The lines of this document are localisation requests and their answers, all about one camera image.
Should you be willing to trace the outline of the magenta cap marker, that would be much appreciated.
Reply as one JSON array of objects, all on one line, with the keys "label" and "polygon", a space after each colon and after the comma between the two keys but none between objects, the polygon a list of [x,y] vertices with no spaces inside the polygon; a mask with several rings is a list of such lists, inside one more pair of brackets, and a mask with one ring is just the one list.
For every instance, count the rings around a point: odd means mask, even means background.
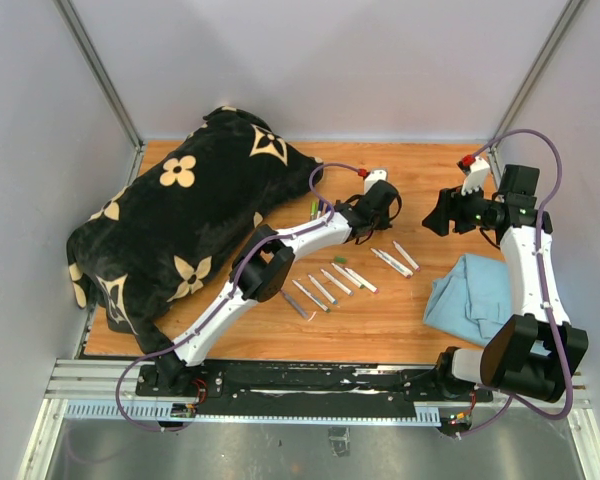
[{"label": "magenta cap marker", "polygon": [[405,278],[411,278],[413,276],[413,272],[410,269],[408,269],[407,267],[403,266],[399,262],[396,262],[396,261],[390,259],[388,256],[386,256],[385,254],[383,254],[379,250],[377,250],[375,248],[371,248],[371,252],[376,257],[378,257],[379,259],[381,259],[382,261],[384,261],[386,264],[388,264],[391,268],[393,268],[398,273],[400,273],[402,276],[404,276]]}]

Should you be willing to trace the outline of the green cap white marker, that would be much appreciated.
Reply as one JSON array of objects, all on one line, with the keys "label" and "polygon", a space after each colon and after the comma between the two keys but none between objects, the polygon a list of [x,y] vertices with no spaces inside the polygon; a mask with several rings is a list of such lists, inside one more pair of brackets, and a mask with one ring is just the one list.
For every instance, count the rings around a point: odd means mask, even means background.
[{"label": "green cap white marker", "polygon": [[355,278],[353,275],[351,275],[350,273],[348,273],[344,268],[342,268],[341,266],[337,265],[336,263],[331,263],[331,266],[338,272],[340,273],[342,276],[344,276],[348,281],[350,281],[353,285],[355,285],[357,288],[359,289],[363,289],[364,288],[364,284],[361,283],[357,278]]}]

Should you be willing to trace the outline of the dark blue marker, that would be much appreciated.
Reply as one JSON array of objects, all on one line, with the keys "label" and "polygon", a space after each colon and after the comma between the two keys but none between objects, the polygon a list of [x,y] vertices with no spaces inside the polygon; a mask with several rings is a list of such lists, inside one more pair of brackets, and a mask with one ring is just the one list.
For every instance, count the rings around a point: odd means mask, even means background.
[{"label": "dark blue marker", "polygon": [[316,218],[320,218],[324,214],[325,202],[323,200],[318,201]]}]

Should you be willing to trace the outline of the light green marker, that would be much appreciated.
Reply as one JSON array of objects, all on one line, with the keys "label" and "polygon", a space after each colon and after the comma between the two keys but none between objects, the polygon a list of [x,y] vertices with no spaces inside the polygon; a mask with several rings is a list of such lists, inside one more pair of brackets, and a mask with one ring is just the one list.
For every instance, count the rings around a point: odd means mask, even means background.
[{"label": "light green marker", "polygon": [[310,220],[315,220],[318,214],[318,202],[313,201],[311,203]]}]

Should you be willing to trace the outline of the lavender cap marker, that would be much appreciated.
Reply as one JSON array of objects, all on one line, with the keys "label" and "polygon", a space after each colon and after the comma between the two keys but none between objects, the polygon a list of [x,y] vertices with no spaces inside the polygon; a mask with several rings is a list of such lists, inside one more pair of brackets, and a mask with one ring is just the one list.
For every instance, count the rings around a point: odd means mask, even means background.
[{"label": "lavender cap marker", "polygon": [[341,281],[339,281],[336,277],[334,277],[327,270],[321,268],[320,271],[333,285],[335,285],[337,288],[339,288],[341,291],[343,291],[346,295],[352,296],[354,294],[350,288],[345,286]]}]

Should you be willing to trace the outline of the light blue marker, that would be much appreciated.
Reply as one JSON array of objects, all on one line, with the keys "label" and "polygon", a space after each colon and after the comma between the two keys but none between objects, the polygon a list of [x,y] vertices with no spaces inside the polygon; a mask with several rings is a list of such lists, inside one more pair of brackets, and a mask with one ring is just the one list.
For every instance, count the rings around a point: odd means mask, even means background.
[{"label": "light blue marker", "polygon": [[331,304],[337,304],[338,301],[336,298],[326,289],[326,287],[320,283],[313,275],[308,274],[308,278],[311,283],[321,292],[321,294],[328,300]]}]

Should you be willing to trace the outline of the purple marker grey body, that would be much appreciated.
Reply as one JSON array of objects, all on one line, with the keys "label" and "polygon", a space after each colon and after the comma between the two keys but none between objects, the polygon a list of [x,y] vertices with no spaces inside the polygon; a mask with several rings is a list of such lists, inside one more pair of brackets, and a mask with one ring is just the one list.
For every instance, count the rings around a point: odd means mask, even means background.
[{"label": "purple marker grey body", "polygon": [[305,320],[309,319],[309,314],[298,304],[298,302],[284,290],[280,291],[282,298]]}]

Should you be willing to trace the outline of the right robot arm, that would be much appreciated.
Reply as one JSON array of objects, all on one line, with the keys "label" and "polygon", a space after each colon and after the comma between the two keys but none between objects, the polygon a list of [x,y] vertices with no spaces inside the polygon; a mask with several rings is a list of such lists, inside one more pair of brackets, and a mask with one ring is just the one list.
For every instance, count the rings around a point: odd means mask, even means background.
[{"label": "right robot arm", "polygon": [[566,392],[589,345],[571,325],[551,264],[552,225],[535,207],[536,168],[506,168],[499,189],[484,195],[489,164],[468,155],[464,182],[440,191],[422,222],[439,236],[481,228],[496,234],[512,291],[512,315],[482,350],[449,347],[438,357],[433,387],[454,400],[477,385],[554,403]]}]

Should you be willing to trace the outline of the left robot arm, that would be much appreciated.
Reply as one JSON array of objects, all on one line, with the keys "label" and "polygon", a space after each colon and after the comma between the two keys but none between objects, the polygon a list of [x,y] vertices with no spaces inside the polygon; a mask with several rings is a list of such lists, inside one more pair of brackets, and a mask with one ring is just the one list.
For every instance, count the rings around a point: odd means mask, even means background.
[{"label": "left robot arm", "polygon": [[161,386],[175,396],[187,393],[194,383],[192,369],[239,317],[278,294],[295,261],[324,248],[360,243],[374,231],[390,228],[393,205],[402,205],[398,190],[377,180],[365,193],[337,202],[315,220],[279,230],[258,227],[211,305],[174,340],[169,352],[155,357]]}]

